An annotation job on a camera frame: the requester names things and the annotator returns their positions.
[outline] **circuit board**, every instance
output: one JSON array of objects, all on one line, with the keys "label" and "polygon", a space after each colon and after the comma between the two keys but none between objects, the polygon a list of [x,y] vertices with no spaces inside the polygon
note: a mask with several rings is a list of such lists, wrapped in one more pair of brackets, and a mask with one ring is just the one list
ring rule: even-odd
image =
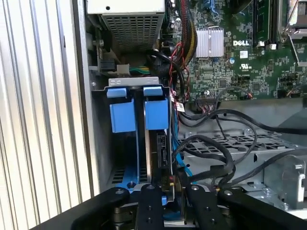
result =
[{"label": "circuit board", "polygon": [[[307,67],[298,67],[290,43],[279,44],[276,50],[253,47],[253,4],[236,15],[227,13],[227,9],[225,0],[215,1],[217,13],[206,10],[202,1],[197,1],[191,9],[196,30],[209,26],[224,29],[224,56],[194,57],[190,62],[190,102],[214,99],[229,86],[239,86],[251,92],[253,99],[283,98],[296,85],[307,83]],[[180,41],[181,21],[178,13],[173,11],[171,18],[175,22],[173,37]],[[234,46],[234,41],[241,43]],[[295,46],[299,58],[306,61],[307,44]],[[242,96],[239,91],[228,91],[223,100],[242,100]],[[302,96],[300,91],[291,95]]]}]

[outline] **heatsink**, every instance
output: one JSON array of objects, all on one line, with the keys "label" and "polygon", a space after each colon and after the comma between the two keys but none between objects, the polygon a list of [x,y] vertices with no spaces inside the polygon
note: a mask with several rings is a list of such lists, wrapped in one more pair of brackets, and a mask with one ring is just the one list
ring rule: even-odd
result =
[{"label": "heatsink", "polygon": [[207,28],[197,30],[197,58],[217,58],[224,56],[224,29]]}]

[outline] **aluminum panel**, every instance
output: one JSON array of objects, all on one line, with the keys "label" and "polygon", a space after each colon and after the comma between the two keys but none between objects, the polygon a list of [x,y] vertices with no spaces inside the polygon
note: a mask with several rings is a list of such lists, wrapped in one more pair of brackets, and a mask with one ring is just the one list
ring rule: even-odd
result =
[{"label": "aluminum panel", "polygon": [[0,229],[93,194],[73,25],[70,0],[0,2]]}]

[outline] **capacitor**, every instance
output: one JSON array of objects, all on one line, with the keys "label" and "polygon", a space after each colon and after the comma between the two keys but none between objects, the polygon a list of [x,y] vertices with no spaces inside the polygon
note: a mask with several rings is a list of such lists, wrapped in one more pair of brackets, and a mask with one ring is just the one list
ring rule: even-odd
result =
[{"label": "capacitor", "polygon": [[229,58],[229,60],[228,60],[228,63],[229,63],[230,65],[233,65],[235,62],[236,62],[236,61],[235,61],[235,59],[234,59],[233,57]]}]

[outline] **black wire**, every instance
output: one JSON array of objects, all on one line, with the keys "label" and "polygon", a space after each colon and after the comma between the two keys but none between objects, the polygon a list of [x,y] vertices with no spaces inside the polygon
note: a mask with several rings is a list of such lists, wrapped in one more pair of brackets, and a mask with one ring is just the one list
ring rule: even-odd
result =
[{"label": "black wire", "polygon": [[[206,144],[210,144],[214,147],[216,147],[223,155],[225,158],[225,163],[226,165],[223,166],[222,169],[213,169],[213,170],[209,170],[209,171],[205,171],[205,172],[201,172],[199,174],[193,175],[189,177],[189,181],[190,182],[194,182],[194,181],[199,181],[199,180],[203,180],[206,178],[211,178],[211,177],[220,177],[220,176],[224,176],[228,173],[230,173],[233,170],[234,167],[234,162],[232,160],[231,154],[229,152],[229,150],[227,148],[225,148],[222,144],[220,144],[219,142],[203,136],[203,135],[194,135],[192,137],[189,137],[187,139],[185,139],[178,147],[175,151],[172,152],[172,159],[175,159],[176,155],[181,152],[188,144],[190,144],[193,140],[200,140],[203,141]],[[213,154],[212,156],[210,156],[211,159],[216,158],[217,155]]]},{"label": "black wire", "polygon": [[241,123],[241,124],[244,124],[246,126],[248,126],[254,133],[254,141],[253,143],[251,144],[251,146],[249,147],[249,149],[247,150],[247,152],[241,157],[239,158],[238,160],[234,161],[234,164],[239,164],[240,162],[242,162],[252,151],[253,149],[255,148],[256,144],[257,144],[257,139],[258,139],[258,136],[257,136],[257,132],[255,130],[255,128],[249,124],[248,122],[246,121],[241,121],[241,120],[234,120],[234,119],[228,119],[228,118],[222,118],[220,117],[219,118],[221,121],[232,121],[232,122],[237,122],[237,123]]},{"label": "black wire", "polygon": [[223,128],[222,128],[222,126],[221,126],[221,123],[220,123],[219,117],[218,117],[218,116],[216,116],[215,120],[216,120],[216,123],[217,123],[218,127],[220,128],[220,131],[221,131],[221,133],[222,133],[222,135],[223,135],[224,139],[225,139],[225,140],[227,140],[227,137],[226,137],[226,135],[225,135],[225,132],[224,132],[224,130],[223,130]]},{"label": "black wire", "polygon": [[249,173],[240,176],[236,179],[234,179],[232,182],[223,185],[223,187],[231,187],[234,186],[244,180],[247,180],[255,175],[257,175],[258,173],[260,173],[263,169],[265,169],[266,167],[268,167],[269,165],[271,165],[272,163],[274,163],[275,161],[288,156],[288,155],[294,155],[294,156],[303,156],[303,155],[307,155],[306,150],[304,149],[295,149],[295,150],[291,150],[291,151],[287,151],[287,152],[282,152],[276,156],[271,157],[270,159],[268,159],[267,161],[265,161],[262,165],[258,166],[257,168],[255,168],[254,170],[250,171]]},{"label": "black wire", "polygon": [[236,173],[236,166],[234,166],[234,168],[232,169],[232,172],[231,172],[230,174],[228,174],[227,176],[224,176],[224,177],[220,180],[218,186],[219,186],[220,188],[223,188],[223,186],[224,186],[225,184],[227,184],[227,182],[229,182],[229,181],[234,177],[235,173]]},{"label": "black wire", "polygon": [[242,112],[239,112],[237,110],[232,110],[232,109],[219,109],[219,110],[216,110],[210,114],[208,114],[206,117],[204,117],[200,122],[194,124],[194,125],[190,125],[190,124],[187,124],[185,122],[182,122],[185,126],[188,126],[188,127],[198,127],[200,125],[202,125],[205,121],[207,121],[208,119],[210,118],[213,118],[215,117],[216,115],[218,114],[233,114],[233,115],[236,115],[236,116],[239,116],[247,121],[249,121],[250,123],[258,126],[259,128],[262,128],[262,129],[265,129],[265,130],[268,130],[268,131],[271,131],[271,132],[276,132],[276,133],[289,133],[289,134],[299,134],[299,135],[307,135],[307,129],[299,129],[299,128],[280,128],[280,127],[271,127],[271,126],[267,126],[267,125],[264,125],[258,121],[256,121],[255,119],[253,119],[252,117],[242,113]]},{"label": "black wire", "polygon": [[239,91],[244,92],[244,93],[246,93],[247,95],[249,95],[249,92],[246,91],[246,90],[244,90],[244,89],[242,89],[241,87],[238,87],[238,86],[229,86],[229,87],[223,89],[222,91],[220,91],[220,93],[217,95],[217,97],[216,97],[216,99],[215,99],[214,110],[217,109],[218,103],[219,103],[219,101],[220,101],[222,95],[223,95],[224,93],[226,93],[228,90],[239,90]]},{"label": "black wire", "polygon": [[206,116],[206,114],[202,113],[202,114],[194,114],[194,115],[188,115],[184,112],[180,113],[185,119],[188,119],[189,121],[197,121],[199,119],[202,119]]},{"label": "black wire", "polygon": [[214,159],[217,161],[221,161],[223,163],[227,163],[227,160],[225,157],[215,154],[215,153],[200,153],[200,152],[196,152],[193,150],[190,150],[188,148],[184,148],[182,151],[187,152],[189,154],[191,154],[192,156],[195,157],[200,157],[200,158],[204,158],[204,159]]},{"label": "black wire", "polygon": [[179,76],[179,82],[180,82],[180,92],[181,92],[181,96],[182,98],[184,98],[184,87],[185,87],[185,83],[184,83],[184,76],[183,76],[183,72],[180,68],[179,65],[177,65],[174,61],[171,61],[171,59],[166,56],[165,54],[158,52],[156,50],[147,50],[146,54],[148,55],[153,55],[156,56],[157,58],[160,58],[161,60],[168,62],[169,64],[172,62],[173,63],[173,67],[176,70],[178,76]]}]

